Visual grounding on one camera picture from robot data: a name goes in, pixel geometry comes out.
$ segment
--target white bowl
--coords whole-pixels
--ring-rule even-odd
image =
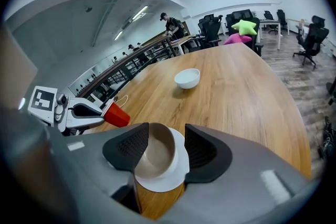
[[[199,83],[200,71],[196,68],[189,68],[178,73],[174,80],[182,89],[191,89]]]

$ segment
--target wooden floor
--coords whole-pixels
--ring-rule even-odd
[[[278,37],[274,33],[268,34],[263,31],[262,58],[283,81],[300,110],[310,143],[313,179],[319,177],[324,168],[324,162],[317,152],[317,141],[322,139],[324,116],[329,116],[333,126],[336,126],[336,105],[328,105],[330,96],[325,85],[327,82],[333,82],[336,76],[336,60],[320,52],[314,57],[317,69],[313,70],[313,65],[307,60],[302,66],[301,56],[292,57],[293,52],[299,51],[296,35],[290,33],[288,36],[287,31],[282,33],[281,47],[278,51]],[[224,43],[228,36],[220,38],[221,43]]]

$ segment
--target pink pillow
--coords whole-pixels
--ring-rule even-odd
[[[229,36],[228,40],[225,41],[224,45],[228,45],[228,44],[232,44],[232,43],[246,43],[251,41],[252,38],[248,37],[248,36],[240,36],[239,33],[233,34],[231,36]]]

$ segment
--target white ceiling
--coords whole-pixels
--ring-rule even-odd
[[[71,0],[37,14],[13,35],[36,67],[43,69],[91,46],[112,44],[128,18],[145,5],[150,12],[159,4],[151,0]]]
[[[60,63],[90,46],[113,42],[128,18],[143,6],[152,13],[162,3],[152,0],[72,0],[45,10],[14,31],[37,68]]]

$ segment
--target ceiling light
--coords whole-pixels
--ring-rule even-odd
[[[20,105],[19,105],[19,110],[23,107],[23,105],[25,104],[25,102],[26,102],[26,99],[25,98],[22,98],[21,99],[21,102],[20,102]]]
[[[140,10],[133,18],[132,18],[132,20],[134,20],[134,19],[136,19],[145,9],[147,9],[148,8],[148,6],[144,6],[143,8],[142,8],[142,10]]]
[[[145,15],[146,15],[146,13],[140,14],[140,15],[134,20],[134,22],[135,22],[136,20],[139,20],[140,18],[142,18],[142,17],[145,16]]]
[[[118,39],[118,37],[120,36],[122,34],[122,31],[120,31],[119,32],[119,34],[115,37],[115,39],[114,40],[117,40]]]

